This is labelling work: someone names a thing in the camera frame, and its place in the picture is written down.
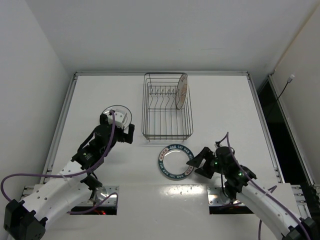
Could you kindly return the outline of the green rimmed white plate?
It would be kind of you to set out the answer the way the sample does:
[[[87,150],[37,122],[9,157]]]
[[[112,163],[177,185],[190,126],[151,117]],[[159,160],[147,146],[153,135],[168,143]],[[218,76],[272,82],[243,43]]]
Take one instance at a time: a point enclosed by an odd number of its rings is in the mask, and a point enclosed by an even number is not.
[[[163,148],[157,164],[160,172],[173,181],[184,180],[193,172],[194,167],[187,162],[194,159],[192,151],[182,144],[170,144]]]

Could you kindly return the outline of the orange sunburst white plate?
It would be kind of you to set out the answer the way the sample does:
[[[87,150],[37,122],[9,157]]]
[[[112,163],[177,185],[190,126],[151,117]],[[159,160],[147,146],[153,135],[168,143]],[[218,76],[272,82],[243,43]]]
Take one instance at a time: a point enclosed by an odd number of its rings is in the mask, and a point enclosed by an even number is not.
[[[185,104],[188,89],[188,75],[186,73],[183,73],[179,78],[176,88],[175,105],[177,110],[180,110]]]

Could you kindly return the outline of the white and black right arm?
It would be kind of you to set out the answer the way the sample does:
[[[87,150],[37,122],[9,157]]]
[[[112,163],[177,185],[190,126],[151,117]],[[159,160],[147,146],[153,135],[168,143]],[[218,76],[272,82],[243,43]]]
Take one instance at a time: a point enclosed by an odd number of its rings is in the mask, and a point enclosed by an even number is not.
[[[235,159],[232,148],[220,146],[215,151],[204,147],[187,165],[195,173],[211,179],[214,173],[224,175],[224,192],[250,209],[278,240],[318,240],[320,231],[311,218],[302,218],[289,210],[272,193],[258,184],[256,175]]]

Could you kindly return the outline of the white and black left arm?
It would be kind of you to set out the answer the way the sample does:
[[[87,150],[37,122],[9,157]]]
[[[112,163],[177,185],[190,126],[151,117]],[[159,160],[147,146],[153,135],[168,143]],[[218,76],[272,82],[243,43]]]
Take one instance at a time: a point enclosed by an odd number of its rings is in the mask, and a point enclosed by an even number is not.
[[[56,220],[71,214],[72,208],[86,202],[102,189],[93,172],[117,142],[133,143],[135,126],[120,109],[103,112],[99,125],[80,145],[77,153],[47,183],[20,201],[12,199],[5,207],[4,229],[15,240],[39,240]]]

